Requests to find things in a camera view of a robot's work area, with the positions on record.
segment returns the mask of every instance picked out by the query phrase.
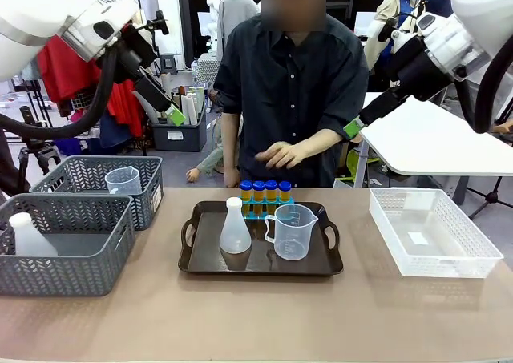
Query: test tube rack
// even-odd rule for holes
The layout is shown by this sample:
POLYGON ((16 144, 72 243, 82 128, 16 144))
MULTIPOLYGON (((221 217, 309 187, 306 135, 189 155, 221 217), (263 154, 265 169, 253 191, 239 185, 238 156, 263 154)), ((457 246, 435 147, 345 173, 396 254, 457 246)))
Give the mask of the test tube rack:
POLYGON ((276 206, 276 208, 278 208, 278 206, 280 205, 286 205, 286 204, 294 204, 294 199, 291 197, 290 199, 284 201, 284 200, 281 200, 280 198, 274 200, 274 201, 268 201, 267 198, 264 198, 264 200, 262 201, 255 201, 255 199, 251 198, 250 201, 243 201, 242 200, 242 206, 250 206, 250 209, 249 209, 249 214, 248 215, 244 215, 244 218, 246 220, 263 220, 265 219, 265 217, 267 215, 270 215, 269 213, 267 213, 266 211, 266 207, 268 205, 274 205, 276 206), (251 209, 251 206, 255 206, 255 205, 263 205, 264 207, 262 208, 262 214, 261 215, 255 215, 255 212, 251 209))

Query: beige tabletop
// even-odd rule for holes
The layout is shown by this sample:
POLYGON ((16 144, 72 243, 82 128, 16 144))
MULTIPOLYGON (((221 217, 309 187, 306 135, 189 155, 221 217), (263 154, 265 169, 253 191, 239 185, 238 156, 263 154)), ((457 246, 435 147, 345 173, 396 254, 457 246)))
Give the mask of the beige tabletop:
POLYGON ((201 200, 166 189, 114 291, 93 299, 0 298, 0 357, 39 361, 479 361, 513 357, 513 274, 401 278, 365 189, 294 191, 325 205, 345 271, 328 280, 194 277, 180 229, 201 200))

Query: measuring cup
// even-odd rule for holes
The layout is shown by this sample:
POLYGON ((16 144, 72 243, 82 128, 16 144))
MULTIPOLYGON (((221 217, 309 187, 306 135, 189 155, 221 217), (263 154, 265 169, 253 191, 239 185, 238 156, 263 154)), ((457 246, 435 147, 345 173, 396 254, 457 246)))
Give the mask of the measuring cup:
POLYGON ((264 219, 267 226, 265 239, 274 243, 274 251, 285 260, 300 260, 308 255, 312 228, 318 218, 300 204, 280 206, 274 215, 264 219), (274 220, 274 239, 269 237, 269 220, 274 220))
POLYGON ((139 170, 133 167, 118 168, 105 175, 110 194, 138 195, 143 192, 139 170))

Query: blue cap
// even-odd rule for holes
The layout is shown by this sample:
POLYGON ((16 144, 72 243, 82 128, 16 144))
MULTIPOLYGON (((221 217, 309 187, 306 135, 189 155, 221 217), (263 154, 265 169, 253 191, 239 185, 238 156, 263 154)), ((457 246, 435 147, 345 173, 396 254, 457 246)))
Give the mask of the blue cap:
POLYGON ((265 183, 265 189, 270 189, 271 191, 278 188, 278 183, 274 180, 270 180, 265 183))
POLYGON ((280 183, 280 191, 283 191, 283 192, 288 192, 292 189, 292 184, 289 183, 288 181, 282 181, 280 183))
POLYGON ((242 191, 251 191, 253 188, 253 184, 249 180, 244 180, 240 182, 240 189, 242 191))
POLYGON ((265 189, 265 184, 263 181, 256 181, 255 183, 253 183, 253 189, 255 191, 264 191, 265 189))

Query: erlenmeyer flask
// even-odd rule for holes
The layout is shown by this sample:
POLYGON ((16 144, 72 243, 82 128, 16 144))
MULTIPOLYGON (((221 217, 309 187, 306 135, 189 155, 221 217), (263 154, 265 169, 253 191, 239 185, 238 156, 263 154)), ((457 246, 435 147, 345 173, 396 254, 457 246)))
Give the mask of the erlenmeyer flask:
POLYGON ((219 246, 227 253, 242 253, 251 247, 251 235, 242 216, 242 200, 230 197, 226 200, 228 214, 224 221, 219 246))

